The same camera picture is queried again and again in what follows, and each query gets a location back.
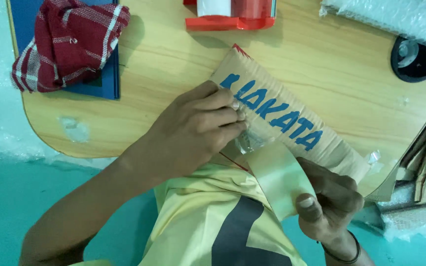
person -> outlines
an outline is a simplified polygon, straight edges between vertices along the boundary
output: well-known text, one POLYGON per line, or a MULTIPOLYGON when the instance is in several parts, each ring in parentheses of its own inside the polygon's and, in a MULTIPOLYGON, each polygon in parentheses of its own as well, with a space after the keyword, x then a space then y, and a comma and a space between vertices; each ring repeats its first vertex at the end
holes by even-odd
MULTIPOLYGON (((233 94, 204 82, 180 95, 119 158, 52 206, 27 232, 20 266, 83 262, 88 242, 131 198, 155 188, 159 216, 141 266, 306 265, 256 179, 208 163, 247 129, 233 94)), ((316 197, 297 198, 299 226, 328 266, 374 265, 346 227, 363 207, 356 183, 297 158, 316 197)))

teal wall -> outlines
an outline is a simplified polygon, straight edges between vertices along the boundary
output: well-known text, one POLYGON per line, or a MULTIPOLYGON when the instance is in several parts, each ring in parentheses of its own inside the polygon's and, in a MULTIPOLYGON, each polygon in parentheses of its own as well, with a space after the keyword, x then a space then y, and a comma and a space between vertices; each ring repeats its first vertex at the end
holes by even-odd
MULTIPOLYGON (((0 266, 17 265, 22 239, 29 227, 57 200, 99 171, 67 163, 0 159, 0 266)), ((139 263, 157 216, 151 192, 127 202, 87 247, 86 259, 107 258, 117 266, 139 263)), ((311 266, 324 265, 319 244, 300 232, 296 218, 283 223, 287 236, 311 266)), ((387 242, 350 226, 379 266, 426 266, 426 238, 387 242)))

blue folder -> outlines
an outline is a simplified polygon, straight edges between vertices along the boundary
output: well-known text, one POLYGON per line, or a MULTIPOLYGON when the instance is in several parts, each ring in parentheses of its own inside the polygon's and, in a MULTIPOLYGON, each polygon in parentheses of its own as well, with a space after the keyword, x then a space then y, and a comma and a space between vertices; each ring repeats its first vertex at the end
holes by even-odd
MULTIPOLYGON (((36 15, 44 0, 11 0, 11 11, 18 51, 21 53, 34 37, 36 15)), ((83 0, 87 5, 103 5, 117 3, 117 0, 83 0)), ((101 80, 70 85, 65 90, 109 100, 119 99, 119 54, 118 48, 101 72, 101 80)))

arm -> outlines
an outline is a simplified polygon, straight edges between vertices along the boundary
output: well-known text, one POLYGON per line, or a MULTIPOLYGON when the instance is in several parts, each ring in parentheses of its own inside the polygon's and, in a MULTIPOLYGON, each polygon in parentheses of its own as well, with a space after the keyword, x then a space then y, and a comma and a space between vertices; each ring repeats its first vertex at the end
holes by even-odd
POLYGON ((339 262, 352 261, 358 254, 356 240, 347 231, 353 215, 364 204, 363 197, 357 192, 356 182, 303 158, 297 158, 297 161, 317 194, 316 198, 310 194, 297 198, 299 226, 306 236, 321 242, 332 255, 325 252, 327 266, 375 266, 362 247, 355 263, 339 262))
POLYGON ((205 82, 179 96, 111 165, 63 197, 27 232, 20 266, 67 266, 131 198, 193 173, 246 129, 229 90, 205 82))

yellow t-shirt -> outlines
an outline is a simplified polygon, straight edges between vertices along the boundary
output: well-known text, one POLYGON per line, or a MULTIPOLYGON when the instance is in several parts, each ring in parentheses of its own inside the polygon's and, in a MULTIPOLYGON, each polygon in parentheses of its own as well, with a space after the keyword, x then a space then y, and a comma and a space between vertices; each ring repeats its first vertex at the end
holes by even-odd
POLYGON ((159 217, 140 266, 306 265, 243 170, 210 163, 154 192, 159 217))

